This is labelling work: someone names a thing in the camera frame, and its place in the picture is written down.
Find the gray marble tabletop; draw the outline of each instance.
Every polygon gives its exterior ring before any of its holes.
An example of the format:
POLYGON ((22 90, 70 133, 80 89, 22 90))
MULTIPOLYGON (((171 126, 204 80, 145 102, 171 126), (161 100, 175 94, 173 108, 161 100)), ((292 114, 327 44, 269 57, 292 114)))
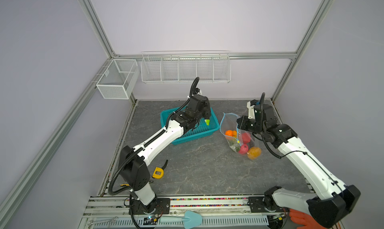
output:
MULTIPOLYGON (((179 107, 183 101, 140 101, 129 126, 124 145, 134 146, 161 128, 160 112, 179 107)), ((247 101, 210 101, 220 123, 223 113, 247 115, 247 101)), ((159 195, 263 194, 273 186, 310 192, 304 177, 288 158, 277 159, 262 143, 262 154, 255 160, 240 155, 228 146, 219 130, 212 135, 179 145, 168 145, 149 165, 162 167, 168 159, 162 179, 154 179, 153 191, 159 195)), ((114 190, 125 183, 119 176, 114 190)))

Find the light blue trowel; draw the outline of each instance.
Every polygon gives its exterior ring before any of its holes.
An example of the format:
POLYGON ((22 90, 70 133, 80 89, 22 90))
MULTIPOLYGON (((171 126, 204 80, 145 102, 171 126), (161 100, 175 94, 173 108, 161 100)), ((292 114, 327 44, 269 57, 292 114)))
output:
POLYGON ((193 211, 186 211, 184 214, 184 217, 178 217, 178 216, 162 216, 159 219, 159 222, 166 223, 166 222, 184 222, 184 228, 185 229, 191 229, 198 225, 200 225, 203 222, 203 217, 196 212, 193 211))

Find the orange glove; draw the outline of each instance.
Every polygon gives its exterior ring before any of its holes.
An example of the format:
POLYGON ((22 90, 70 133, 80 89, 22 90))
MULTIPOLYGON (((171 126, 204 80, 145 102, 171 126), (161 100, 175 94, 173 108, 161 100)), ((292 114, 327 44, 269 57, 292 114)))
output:
POLYGON ((297 227, 297 229, 326 229, 317 223, 313 217, 304 212, 296 211, 291 209, 289 216, 291 217, 291 221, 296 224, 304 225, 301 227, 297 227))

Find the light blue slotted tray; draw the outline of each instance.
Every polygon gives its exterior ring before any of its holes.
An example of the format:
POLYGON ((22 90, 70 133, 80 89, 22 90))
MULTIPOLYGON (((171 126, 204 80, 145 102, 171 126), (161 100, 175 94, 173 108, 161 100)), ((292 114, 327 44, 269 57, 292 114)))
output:
MULTIPOLYGON (((178 107, 168 109, 168 110, 162 111, 160 113, 160 122, 161 122, 162 127, 165 126, 166 120, 167 120, 169 114, 171 114, 172 112, 174 112, 177 109, 178 109, 178 107)), ((204 136, 212 135, 214 133, 214 131, 217 131, 220 127, 220 124, 218 123, 218 120, 217 120, 215 113, 212 110, 212 108, 211 108, 211 117, 209 118, 209 120, 210 120, 209 126, 207 126, 207 124, 204 121, 204 118, 201 118, 200 124, 198 127, 196 127, 194 130, 189 130, 184 135, 182 135, 179 138, 177 138, 176 140, 172 141, 172 144, 177 145, 177 144, 184 143, 187 141, 192 141, 192 140, 195 140, 198 138, 202 138, 204 136)))

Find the white mesh basket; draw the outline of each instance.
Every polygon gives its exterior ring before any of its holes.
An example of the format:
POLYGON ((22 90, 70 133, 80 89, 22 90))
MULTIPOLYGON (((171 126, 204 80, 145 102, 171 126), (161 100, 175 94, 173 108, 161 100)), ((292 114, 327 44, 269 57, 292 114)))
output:
POLYGON ((141 63, 144 83, 230 82, 231 63, 229 54, 198 56, 144 56, 141 63))
POLYGON ((96 86, 106 99, 129 99, 139 74, 135 59, 113 59, 96 86))

